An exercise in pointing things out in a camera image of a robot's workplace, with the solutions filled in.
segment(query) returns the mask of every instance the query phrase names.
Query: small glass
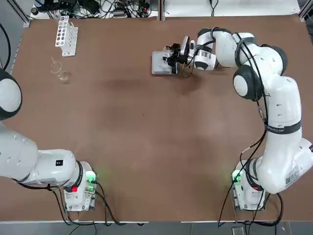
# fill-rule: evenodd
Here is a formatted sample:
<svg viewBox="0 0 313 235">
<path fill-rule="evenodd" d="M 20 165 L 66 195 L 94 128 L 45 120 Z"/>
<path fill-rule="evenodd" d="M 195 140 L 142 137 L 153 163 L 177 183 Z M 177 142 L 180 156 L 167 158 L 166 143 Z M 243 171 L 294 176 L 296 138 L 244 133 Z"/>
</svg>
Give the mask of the small glass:
<svg viewBox="0 0 313 235">
<path fill-rule="evenodd" d="M 69 83 L 69 77 L 70 74 L 67 71 L 64 71 L 62 69 L 62 63 L 59 61 L 54 61 L 54 59 L 51 57 L 52 59 L 52 65 L 51 65 L 51 73 L 55 74 L 57 76 L 57 78 L 61 81 L 62 84 L 68 84 Z"/>
</svg>

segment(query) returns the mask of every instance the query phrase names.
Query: table surface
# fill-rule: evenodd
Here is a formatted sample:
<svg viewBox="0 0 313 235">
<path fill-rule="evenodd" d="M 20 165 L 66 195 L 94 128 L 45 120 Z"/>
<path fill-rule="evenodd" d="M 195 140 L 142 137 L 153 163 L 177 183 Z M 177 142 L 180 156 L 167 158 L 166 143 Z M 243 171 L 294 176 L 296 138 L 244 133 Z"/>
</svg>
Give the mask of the table surface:
<svg viewBox="0 0 313 235">
<path fill-rule="evenodd" d="M 313 141 L 313 48 L 297 15 L 74 24 L 78 44 L 70 58 L 54 47 L 56 21 L 34 20 L 24 31 L 13 70 L 23 105 L 5 124 L 39 149 L 69 149 L 88 161 L 118 220 L 218 220 L 240 152 L 263 132 L 255 103 L 233 89 L 235 68 L 195 70 L 188 79 L 151 75 L 153 51 L 180 43 L 185 35 L 195 39 L 203 27 L 251 32 L 259 44 L 286 52 L 285 75 L 296 79 L 301 94 L 303 136 Z M 70 73 L 69 84 L 50 73 L 51 57 Z M 284 220 L 313 220 L 312 178 L 310 170 L 282 192 Z M 0 185 L 0 220 L 61 220 L 50 192 L 27 190 L 4 178 Z M 270 202 L 257 219 L 276 219 L 279 203 L 275 196 Z M 101 203 L 96 212 L 79 213 L 79 219 L 103 221 Z M 222 219 L 235 219 L 230 198 Z"/>
</svg>

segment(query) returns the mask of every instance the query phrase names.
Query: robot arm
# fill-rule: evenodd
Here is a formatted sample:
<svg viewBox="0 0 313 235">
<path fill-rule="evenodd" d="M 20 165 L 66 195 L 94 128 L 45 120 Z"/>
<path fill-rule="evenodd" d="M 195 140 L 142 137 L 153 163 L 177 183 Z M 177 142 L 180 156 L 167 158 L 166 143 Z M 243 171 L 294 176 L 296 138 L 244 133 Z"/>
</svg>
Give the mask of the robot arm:
<svg viewBox="0 0 313 235">
<path fill-rule="evenodd" d="M 76 161 L 68 150 L 38 150 L 35 142 L 1 123 L 13 117 L 21 106 L 22 93 L 17 81 L 0 70 L 0 176 L 23 185 L 64 187 L 69 211 L 88 211 L 94 207 L 96 176 L 88 163 Z"/>
<path fill-rule="evenodd" d="M 282 76 L 287 67 L 285 53 L 278 47 L 258 46 L 250 33 L 232 34 L 222 28 L 205 28 L 198 33 L 194 67 L 199 70 L 212 69 L 209 65 L 215 63 L 210 60 L 213 58 L 213 43 L 216 44 L 216 59 L 222 66 L 238 67 L 233 76 L 233 86 L 238 95 L 253 101 L 259 100 L 263 94 L 262 85 L 266 95 L 268 135 L 265 150 L 263 156 L 247 164 L 252 178 L 243 173 L 240 185 L 245 188 L 244 193 L 241 193 L 243 203 L 239 202 L 240 207 L 255 210 L 261 190 L 281 192 L 312 167 L 313 145 L 302 138 L 297 83 L 290 77 Z M 261 77 L 244 44 L 251 52 Z M 241 167 L 241 163 L 238 163 L 236 169 Z"/>
</svg>

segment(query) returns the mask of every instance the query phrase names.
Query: test tube rack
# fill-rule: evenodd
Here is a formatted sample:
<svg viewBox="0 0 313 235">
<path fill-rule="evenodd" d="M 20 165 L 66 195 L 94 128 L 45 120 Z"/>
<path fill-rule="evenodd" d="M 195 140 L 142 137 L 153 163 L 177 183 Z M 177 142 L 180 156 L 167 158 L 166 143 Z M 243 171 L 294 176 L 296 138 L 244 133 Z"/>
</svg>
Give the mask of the test tube rack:
<svg viewBox="0 0 313 235">
<path fill-rule="evenodd" d="M 74 56 L 76 53 L 78 27 L 68 22 L 68 16 L 62 16 L 59 20 L 55 46 L 62 49 L 62 56 Z"/>
</svg>

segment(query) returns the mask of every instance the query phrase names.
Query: black band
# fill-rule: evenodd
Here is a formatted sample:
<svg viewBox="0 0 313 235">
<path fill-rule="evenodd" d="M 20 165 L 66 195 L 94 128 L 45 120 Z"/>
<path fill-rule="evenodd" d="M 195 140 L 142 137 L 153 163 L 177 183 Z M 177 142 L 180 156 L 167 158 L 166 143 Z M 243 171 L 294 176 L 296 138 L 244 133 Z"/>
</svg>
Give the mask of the black band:
<svg viewBox="0 0 313 235">
<path fill-rule="evenodd" d="M 17 83 L 17 81 L 10 74 L 8 74 L 6 71 L 0 69 L 0 81 L 2 81 L 4 79 L 10 79 L 10 80 L 14 81 L 16 83 L 16 85 L 18 85 L 18 87 L 21 91 L 21 88 L 20 88 L 19 84 Z M 8 112 L 0 106 L 0 121 L 13 117 L 21 109 L 21 106 L 22 106 L 22 91 L 21 91 L 21 103 L 15 111 Z"/>
<path fill-rule="evenodd" d="M 286 134 L 291 134 L 293 132 L 298 131 L 302 126 L 302 119 L 298 123 L 296 123 L 292 126 L 284 126 L 282 128 L 273 127 L 273 126 L 269 126 L 266 124 L 264 124 L 264 126 L 265 126 L 265 129 L 269 132 L 279 134 L 279 135 L 286 135 Z"/>
<path fill-rule="evenodd" d="M 204 51 L 207 51 L 209 53 L 212 53 L 212 48 L 210 48 L 210 47 L 203 47 L 200 50 L 204 50 Z"/>
<path fill-rule="evenodd" d="M 79 162 L 79 161 L 76 161 L 77 164 L 78 164 L 78 168 L 79 168 L 79 173 L 78 173 L 78 177 L 77 177 L 77 180 L 76 182 L 69 186 L 69 187 L 64 187 L 65 191 L 66 192 L 72 192 L 72 188 L 73 187 L 79 187 L 80 186 L 80 183 L 82 182 L 82 179 L 83 179 L 83 174 L 84 174 L 84 169 L 83 169 L 83 166 L 82 164 Z"/>
</svg>

